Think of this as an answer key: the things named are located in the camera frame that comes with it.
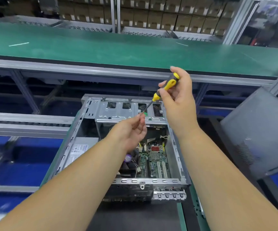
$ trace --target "yellow screwdriver handle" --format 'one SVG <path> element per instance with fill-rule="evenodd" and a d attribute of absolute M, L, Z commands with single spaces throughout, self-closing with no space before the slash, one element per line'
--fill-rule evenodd
<path fill-rule="evenodd" d="M 163 89 L 168 91 L 169 88 L 172 88 L 176 85 L 177 81 L 179 81 L 180 76 L 177 73 L 173 73 L 169 79 L 167 79 L 167 82 L 162 86 Z M 153 96 L 153 101 L 157 101 L 160 99 L 160 93 L 157 91 Z"/>

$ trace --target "left hand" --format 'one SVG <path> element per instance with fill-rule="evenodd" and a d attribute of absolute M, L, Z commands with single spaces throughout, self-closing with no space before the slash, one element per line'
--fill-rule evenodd
<path fill-rule="evenodd" d="M 145 115 L 138 114 L 114 125 L 106 138 L 118 142 L 119 146 L 127 153 L 136 148 L 146 133 Z"/>

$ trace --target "white label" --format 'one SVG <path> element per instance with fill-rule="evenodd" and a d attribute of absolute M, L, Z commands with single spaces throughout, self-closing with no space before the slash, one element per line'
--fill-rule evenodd
<path fill-rule="evenodd" d="M 81 156 L 83 153 L 85 153 L 89 148 L 89 145 L 81 145 L 81 144 L 75 144 L 73 146 L 72 151 L 70 152 L 68 159 L 65 163 L 65 167 L 69 166 L 71 163 L 75 161 L 79 156 Z"/>
<path fill-rule="evenodd" d="M 204 16 L 206 16 L 208 10 L 209 10 L 208 8 L 204 8 L 204 11 L 203 11 Z"/>
<path fill-rule="evenodd" d="M 222 12 L 223 12 L 223 10 L 220 9 L 219 12 L 218 12 L 218 14 L 217 14 L 217 17 L 220 17 Z"/>

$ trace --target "green esd mat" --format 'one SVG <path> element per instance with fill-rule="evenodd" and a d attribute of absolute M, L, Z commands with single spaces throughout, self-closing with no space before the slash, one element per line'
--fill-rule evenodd
<path fill-rule="evenodd" d="M 257 76 L 278 74 L 276 48 L 11 23 L 0 23 L 0 55 L 164 69 L 179 66 L 191 71 Z"/>

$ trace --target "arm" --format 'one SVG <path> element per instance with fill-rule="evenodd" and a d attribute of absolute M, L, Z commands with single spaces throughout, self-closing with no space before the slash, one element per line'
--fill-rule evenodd
<path fill-rule="evenodd" d="M 200 129 L 189 74 L 178 67 L 171 71 L 181 80 L 168 92 L 160 89 L 160 94 L 210 229 L 278 230 L 278 210 Z"/>
<path fill-rule="evenodd" d="M 146 132 L 143 115 L 116 124 L 105 139 L 9 212 L 0 230 L 86 230 L 126 153 Z"/>

